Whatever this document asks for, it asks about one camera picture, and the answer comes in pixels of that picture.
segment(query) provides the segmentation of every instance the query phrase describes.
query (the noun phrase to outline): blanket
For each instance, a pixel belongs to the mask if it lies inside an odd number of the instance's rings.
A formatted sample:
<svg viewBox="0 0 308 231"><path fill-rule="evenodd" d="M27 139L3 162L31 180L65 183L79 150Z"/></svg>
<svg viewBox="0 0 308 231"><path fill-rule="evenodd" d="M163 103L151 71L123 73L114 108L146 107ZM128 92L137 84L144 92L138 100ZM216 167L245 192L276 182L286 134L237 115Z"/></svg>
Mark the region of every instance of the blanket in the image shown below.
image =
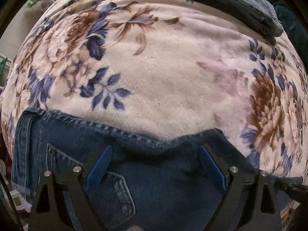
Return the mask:
<svg viewBox="0 0 308 231"><path fill-rule="evenodd" d="M57 0L0 97L8 152L37 106L157 140L219 128L254 167L306 178L306 72L286 33L276 41L190 0Z"/></svg>

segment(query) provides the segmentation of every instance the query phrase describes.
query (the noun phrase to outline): white wall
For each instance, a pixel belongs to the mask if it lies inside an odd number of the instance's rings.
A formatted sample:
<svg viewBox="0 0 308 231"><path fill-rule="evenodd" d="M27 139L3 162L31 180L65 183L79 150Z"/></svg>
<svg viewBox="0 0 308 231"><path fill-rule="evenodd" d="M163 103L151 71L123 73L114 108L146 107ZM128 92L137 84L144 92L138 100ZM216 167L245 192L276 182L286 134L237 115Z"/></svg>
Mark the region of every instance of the white wall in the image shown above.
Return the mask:
<svg viewBox="0 0 308 231"><path fill-rule="evenodd" d="M0 53L12 60L17 55L32 27L40 18L27 15L27 4L28 2L18 11L0 39ZM4 86L7 74L8 68L5 67L3 75L0 77L0 86Z"/></svg>

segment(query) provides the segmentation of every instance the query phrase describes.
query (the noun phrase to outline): teal fabric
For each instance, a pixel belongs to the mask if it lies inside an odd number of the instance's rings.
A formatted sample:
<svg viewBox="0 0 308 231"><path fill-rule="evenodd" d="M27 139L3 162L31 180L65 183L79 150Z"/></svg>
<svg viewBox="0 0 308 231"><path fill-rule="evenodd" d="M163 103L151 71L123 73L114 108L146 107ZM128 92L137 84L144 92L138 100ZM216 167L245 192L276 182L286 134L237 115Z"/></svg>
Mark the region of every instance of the teal fabric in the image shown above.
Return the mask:
<svg viewBox="0 0 308 231"><path fill-rule="evenodd" d="M287 33L291 43L308 69L308 34L303 26L282 0L268 0L275 8L277 18Z"/></svg>

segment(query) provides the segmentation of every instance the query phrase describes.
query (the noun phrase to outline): fleece blanket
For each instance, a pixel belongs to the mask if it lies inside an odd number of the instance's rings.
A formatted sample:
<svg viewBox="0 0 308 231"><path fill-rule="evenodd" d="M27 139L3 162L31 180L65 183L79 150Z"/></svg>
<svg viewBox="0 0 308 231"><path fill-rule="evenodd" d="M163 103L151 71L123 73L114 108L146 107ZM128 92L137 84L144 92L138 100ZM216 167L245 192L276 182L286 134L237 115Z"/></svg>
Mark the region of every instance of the fleece blanket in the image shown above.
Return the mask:
<svg viewBox="0 0 308 231"><path fill-rule="evenodd" d="M1 94L8 152L37 106L158 140L219 128L254 167L306 178L306 71L276 41L190 0L57 0Z"/></svg>

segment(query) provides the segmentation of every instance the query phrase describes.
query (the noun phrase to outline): jeans pocket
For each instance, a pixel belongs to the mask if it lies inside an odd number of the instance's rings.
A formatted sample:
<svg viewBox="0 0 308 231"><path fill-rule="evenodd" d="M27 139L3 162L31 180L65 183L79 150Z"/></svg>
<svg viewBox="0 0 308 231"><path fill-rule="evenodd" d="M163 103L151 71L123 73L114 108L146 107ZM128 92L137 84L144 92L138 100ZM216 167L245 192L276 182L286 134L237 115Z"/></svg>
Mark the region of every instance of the jeans pocket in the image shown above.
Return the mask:
<svg viewBox="0 0 308 231"><path fill-rule="evenodd" d="M91 189L88 199L100 220L110 230L136 213L125 178L113 172L107 172L99 186Z"/></svg>
<svg viewBox="0 0 308 231"><path fill-rule="evenodd" d="M83 163L48 143L46 147L46 166L48 170L55 174L63 174L76 166L83 166Z"/></svg>

